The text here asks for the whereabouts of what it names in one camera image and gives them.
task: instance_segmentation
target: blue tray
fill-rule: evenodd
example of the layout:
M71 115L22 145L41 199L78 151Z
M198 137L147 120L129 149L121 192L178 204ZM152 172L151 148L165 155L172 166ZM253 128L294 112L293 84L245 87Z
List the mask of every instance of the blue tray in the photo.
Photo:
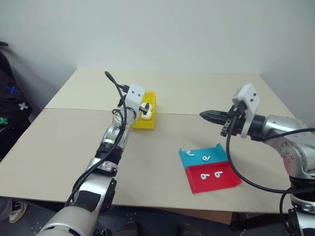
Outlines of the blue tray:
M191 156L189 156L186 152L187 151L183 151L182 149L179 150L179 155L181 157L185 170L187 166L227 161L226 153L222 148L221 144L217 144L216 147L211 148L190 150Z

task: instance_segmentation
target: robotic arm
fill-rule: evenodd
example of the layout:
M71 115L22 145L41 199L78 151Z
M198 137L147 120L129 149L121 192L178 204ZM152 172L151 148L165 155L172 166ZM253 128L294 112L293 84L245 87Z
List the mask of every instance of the robotic arm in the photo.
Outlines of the robotic arm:
M298 119L256 115L259 97L252 84L237 90L232 101L234 105L228 112L205 111L200 115L207 121L223 125L223 136L230 133L234 136L241 134L245 138L249 135L252 140L264 142L279 153L289 175L291 189L312 189L290 195L294 208L289 210L289 229L296 236L306 236L308 233L314 235L315 135L311 132L302 133L302 130L309 129ZM295 130L299 133L285 134Z
M137 85L117 86L127 94L123 97L124 102L120 100L118 108L113 110L112 123L107 128L95 157L88 164L87 171L93 166L96 166L95 170L75 191L73 203L60 210L42 228L39 236L91 236L99 213L111 206L116 187L114 177L126 147L131 126L139 118L139 110L142 110L144 114L148 111L145 107L140 107L145 94L144 88Z

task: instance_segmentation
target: blue star pattern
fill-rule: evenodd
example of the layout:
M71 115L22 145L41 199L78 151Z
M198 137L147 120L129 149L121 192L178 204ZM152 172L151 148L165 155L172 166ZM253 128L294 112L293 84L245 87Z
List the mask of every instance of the blue star pattern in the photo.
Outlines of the blue star pattern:
M14 92L19 92L19 90L17 90L16 88L15 88L15 86L13 86L13 87L6 87L8 90L10 90L10 94L14 94Z

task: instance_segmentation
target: black cable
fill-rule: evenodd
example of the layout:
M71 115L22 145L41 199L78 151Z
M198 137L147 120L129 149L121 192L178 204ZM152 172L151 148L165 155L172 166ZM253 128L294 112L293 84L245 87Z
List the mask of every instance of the black cable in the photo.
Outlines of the black cable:
M285 133L282 133L282 134L277 134L277 135L273 135L273 136L267 137L265 139L265 141L267 141L269 139L280 138L280 137L287 136L287 135L290 135L290 134L297 134L297 133L303 133L303 132L314 132L314 131L315 131L315 128L297 129L297 130L293 130L293 131L285 132Z
M285 198L285 196L286 196L286 193L283 193L281 198L280 198L279 212L280 212L280 216L281 216L281 220L282 220L283 226L285 227L285 229L288 231L288 233L290 235L294 235L293 231L286 224L286 220L284 218L283 205L284 205L284 198Z
M123 104L123 109L124 109L124 116L125 116L125 119L122 119L122 127L115 139L115 142L113 144L113 146L111 147L111 149L108 151L108 153L103 157L101 158L97 163L95 163L94 165L92 165L90 168L88 168L86 171L84 171L84 173L82 173L79 178L76 180L74 186L73 186L73 189L72 189L72 192L70 194L70 196L68 197L66 203L65 203L65 207L68 206L70 204L70 201L71 199L73 199L74 197L74 194L79 190L80 186L82 185L82 183L87 179L87 177L95 171L95 169L100 165L102 164L106 158L111 154L111 152L117 147L117 145L119 144L120 140L122 139L123 137L123 134L124 134L124 131L126 129L126 118L127 118L127 109L126 109L126 104L125 104L125 100L123 98L123 95L122 95L122 92L120 91L120 88L119 88L119 85L116 83L115 79L113 78L113 76L105 71L105 75L109 78L109 80L111 82L114 83L118 93L119 93L119 96L121 98L121 101L122 101L122 104Z
M227 138L226 138L226 155L227 155L228 162L230 163L233 171L238 175L239 178L241 178L241 180L243 180L244 182L250 184L251 186L253 186L255 188L259 188L261 190L264 190L264 191L267 191L267 192L272 192L272 193L286 193L286 194L293 193L293 194L297 194L297 193L306 193L306 192L314 191L314 188L291 189L291 190L279 190L279 189L273 189L273 188L266 188L266 187L263 187L261 185L258 185L256 183L254 183L254 182L251 182L250 180L248 180L244 176L242 176L237 171L237 169L235 168L235 166L234 166L234 164L232 162L232 159L231 159L231 155L230 155L230 141L231 141L231 136L232 136L232 130L234 129L235 121L236 121L237 118L238 118L237 115L235 115L233 117L230 129L229 129L228 134L227 134Z

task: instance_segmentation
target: floor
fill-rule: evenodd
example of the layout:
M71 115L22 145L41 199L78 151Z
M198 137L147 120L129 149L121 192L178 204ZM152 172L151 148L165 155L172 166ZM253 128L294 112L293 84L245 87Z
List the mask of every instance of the floor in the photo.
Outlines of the floor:
M41 227L55 214L41 206L29 204L25 216L16 224L9 224L8 220L0 221L0 235L6 236L34 236ZM182 224L192 224L200 229L204 236L286 236L281 224L245 232L231 231L226 224L202 220L177 213L165 212L152 208L112 206L100 215L97 229L110 229L110 235L116 235L121 226L130 220L136 221L155 236L177 236Z

